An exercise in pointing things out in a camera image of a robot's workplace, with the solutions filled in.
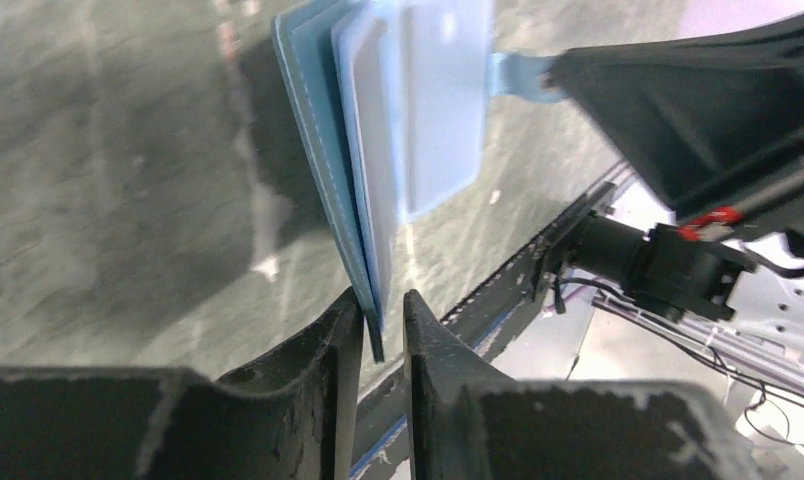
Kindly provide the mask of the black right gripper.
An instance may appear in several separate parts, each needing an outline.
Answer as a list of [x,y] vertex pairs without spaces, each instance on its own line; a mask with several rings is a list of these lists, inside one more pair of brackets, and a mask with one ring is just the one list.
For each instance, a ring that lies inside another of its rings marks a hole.
[[571,49],[554,83],[597,124],[688,241],[785,236],[804,259],[804,13],[729,34]]

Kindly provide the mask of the blue leather card holder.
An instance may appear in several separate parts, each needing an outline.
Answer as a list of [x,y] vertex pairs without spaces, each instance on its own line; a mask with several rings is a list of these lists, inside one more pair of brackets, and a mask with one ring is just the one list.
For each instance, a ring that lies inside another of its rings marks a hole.
[[273,44],[375,361],[399,227],[472,184],[495,96],[555,103],[553,58],[493,47],[490,1],[307,1]]

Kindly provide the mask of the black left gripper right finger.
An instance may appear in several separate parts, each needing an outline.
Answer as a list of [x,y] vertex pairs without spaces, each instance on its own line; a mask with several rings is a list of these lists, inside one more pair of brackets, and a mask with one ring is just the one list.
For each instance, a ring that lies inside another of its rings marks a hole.
[[415,479],[755,479],[720,403],[669,381],[519,381],[404,296]]

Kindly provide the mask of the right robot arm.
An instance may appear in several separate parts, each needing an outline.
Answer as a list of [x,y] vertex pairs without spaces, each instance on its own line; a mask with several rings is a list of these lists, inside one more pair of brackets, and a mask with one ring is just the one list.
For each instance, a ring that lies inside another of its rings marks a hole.
[[[629,307],[727,322],[804,352],[804,297],[745,250],[778,234],[804,259],[804,12],[732,33],[573,48],[548,80],[674,218],[642,234],[591,214],[554,262],[616,284]],[[778,382],[804,395],[804,370],[776,366]]]

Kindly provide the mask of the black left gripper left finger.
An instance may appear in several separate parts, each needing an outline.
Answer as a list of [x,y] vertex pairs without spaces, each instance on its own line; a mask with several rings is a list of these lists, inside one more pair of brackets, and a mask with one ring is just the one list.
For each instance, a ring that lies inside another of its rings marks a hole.
[[188,368],[0,367],[0,479],[345,479],[362,314],[211,380]]

